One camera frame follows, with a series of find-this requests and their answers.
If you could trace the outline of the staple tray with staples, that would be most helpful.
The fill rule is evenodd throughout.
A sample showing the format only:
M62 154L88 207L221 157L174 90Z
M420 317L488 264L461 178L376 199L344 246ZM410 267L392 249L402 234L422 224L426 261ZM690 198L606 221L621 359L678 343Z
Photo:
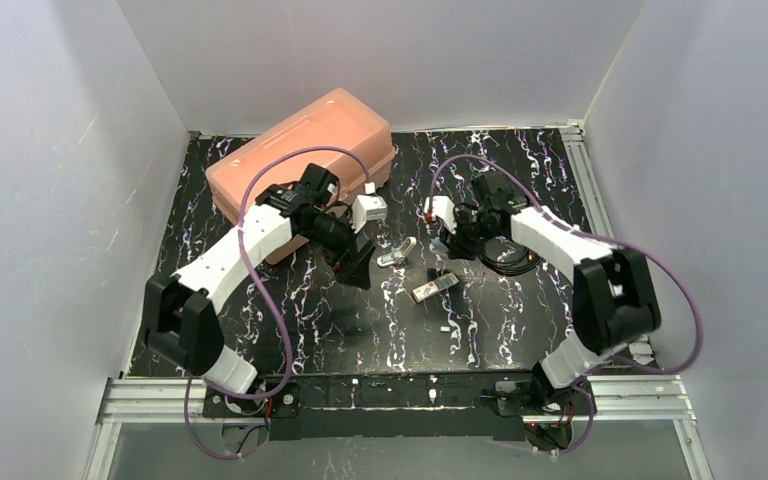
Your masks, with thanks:
M448 269L426 269L423 279L410 291L416 303L422 303L460 283L458 276Z

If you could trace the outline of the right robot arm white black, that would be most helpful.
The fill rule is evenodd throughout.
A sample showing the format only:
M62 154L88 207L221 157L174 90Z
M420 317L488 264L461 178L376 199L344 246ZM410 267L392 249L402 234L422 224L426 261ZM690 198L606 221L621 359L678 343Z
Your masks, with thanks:
M531 369L526 383L499 399L540 408L566 400L575 383L629 343L661 325L646 257L583 236L516 190L502 173L472 180L472 203L434 196L428 220L442 223L440 239L452 259L474 260L503 237L548 262L572 285L572 331Z

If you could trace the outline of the small white stapler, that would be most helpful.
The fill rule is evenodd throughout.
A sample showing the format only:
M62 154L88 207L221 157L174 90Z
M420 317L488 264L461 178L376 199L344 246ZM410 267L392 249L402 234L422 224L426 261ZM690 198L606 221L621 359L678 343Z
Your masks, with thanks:
M380 255L376 259L376 265L379 268L397 266L404 263L412 250L416 247L418 241L416 237L407 237L400 246L390 252Z

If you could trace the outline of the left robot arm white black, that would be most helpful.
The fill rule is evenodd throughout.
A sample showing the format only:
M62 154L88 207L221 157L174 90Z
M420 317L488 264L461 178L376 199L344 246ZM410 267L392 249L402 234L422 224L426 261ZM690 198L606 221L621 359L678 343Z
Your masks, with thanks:
M258 372L226 345L218 315L245 280L262 289L257 266L297 236L321 247L337 283L370 288L374 245L361 244L359 234L368 222L386 217L387 204L368 182L347 216L339 218L330 209L337 183L329 170L308 165L299 181L263 190L238 225L195 261L149 278L141 342L229 397L260 400L277 394L286 378L264 393L253 392Z

